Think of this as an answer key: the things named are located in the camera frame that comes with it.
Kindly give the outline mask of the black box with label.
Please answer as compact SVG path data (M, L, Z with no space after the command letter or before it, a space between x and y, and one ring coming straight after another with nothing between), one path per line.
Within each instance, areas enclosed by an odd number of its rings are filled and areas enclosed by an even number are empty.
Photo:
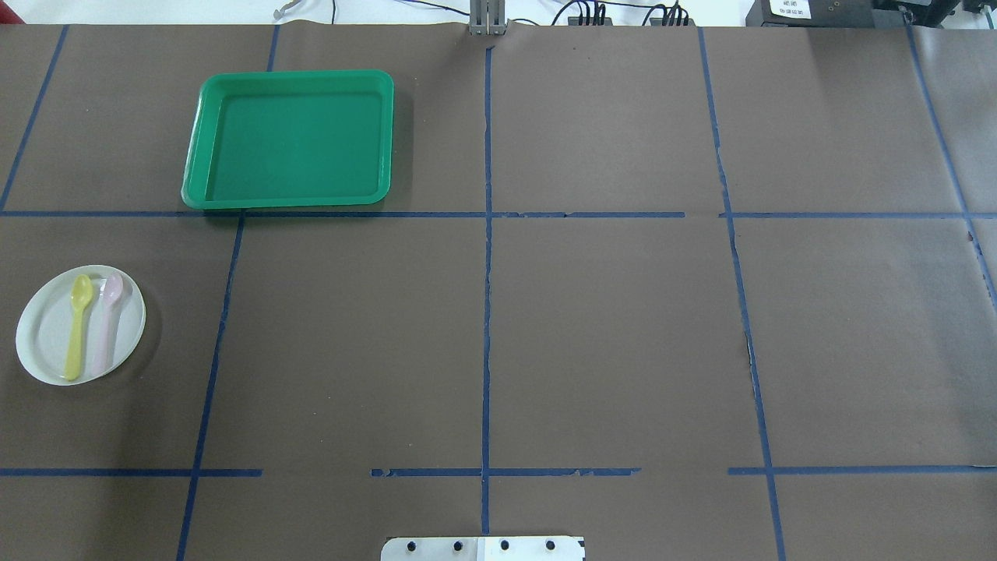
M900 12L872 1L755 1L745 14L747 27L904 28Z

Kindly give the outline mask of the white round plate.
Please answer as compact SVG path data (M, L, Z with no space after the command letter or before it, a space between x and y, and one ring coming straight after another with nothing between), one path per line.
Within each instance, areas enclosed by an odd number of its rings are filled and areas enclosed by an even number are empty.
M111 360L103 374L93 372L93 357L100 322L100 292L111 271L118 271L125 283L122 299L115 306L111 321ZM81 376L76 381L64 377L65 352L70 337L72 281L86 274L93 283L93 301L86 310L84 359ZM64 271L52 278L29 300L16 330L16 351L29 374L50 386L81 386L106 376L138 347L146 326L146 303L139 285L127 273L112 266L88 265Z

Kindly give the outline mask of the black power strip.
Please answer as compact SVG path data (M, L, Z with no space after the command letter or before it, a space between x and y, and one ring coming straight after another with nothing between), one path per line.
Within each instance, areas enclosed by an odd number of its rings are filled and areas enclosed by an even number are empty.
M680 5L655 5L648 11L643 25L650 27L689 27L695 23L689 12Z
M580 14L567 17L566 22L570 27L604 27L612 25L612 20L608 15L608 7L601 3L581 7Z

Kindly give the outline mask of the pink plastic spoon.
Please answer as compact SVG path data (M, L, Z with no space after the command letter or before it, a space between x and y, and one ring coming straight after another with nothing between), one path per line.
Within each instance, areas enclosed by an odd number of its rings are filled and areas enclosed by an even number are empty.
M100 292L100 322L97 326L97 343L93 357L93 372L103 374L109 369L111 360L111 323L114 310L125 292L125 283L118 271L111 271Z

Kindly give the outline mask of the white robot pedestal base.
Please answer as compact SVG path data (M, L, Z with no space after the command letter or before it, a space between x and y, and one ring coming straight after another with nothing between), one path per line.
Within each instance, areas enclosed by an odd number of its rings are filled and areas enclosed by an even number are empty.
M381 560L585 560L583 537L567 535L398 537Z

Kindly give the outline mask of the green plastic tray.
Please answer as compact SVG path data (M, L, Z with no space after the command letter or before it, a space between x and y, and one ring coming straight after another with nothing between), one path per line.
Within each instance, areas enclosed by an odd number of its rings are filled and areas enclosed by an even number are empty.
M380 69L210 77L182 201L195 210L381 202L392 184L395 93Z

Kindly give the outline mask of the yellow plastic spoon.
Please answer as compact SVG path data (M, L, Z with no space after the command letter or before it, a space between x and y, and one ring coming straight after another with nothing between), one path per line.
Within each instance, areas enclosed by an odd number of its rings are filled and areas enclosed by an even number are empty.
M93 283L89 276L80 274L72 281L70 291L72 317L64 367L64 377L67 381L76 381L83 370L86 311L92 301Z

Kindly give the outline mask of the brown paper table cover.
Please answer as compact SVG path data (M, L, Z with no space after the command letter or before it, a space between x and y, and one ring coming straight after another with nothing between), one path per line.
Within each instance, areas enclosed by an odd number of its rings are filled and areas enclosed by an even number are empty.
M181 201L221 73L380 69L358 209ZM29 300L127 273L81 386ZM995 33L2 28L2 558L995 558Z

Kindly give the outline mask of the grey aluminium frame post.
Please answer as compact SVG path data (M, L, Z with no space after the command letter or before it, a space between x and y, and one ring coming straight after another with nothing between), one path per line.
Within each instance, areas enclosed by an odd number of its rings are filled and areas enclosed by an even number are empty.
M473 36L501 36L508 32L505 0L470 0L469 32Z

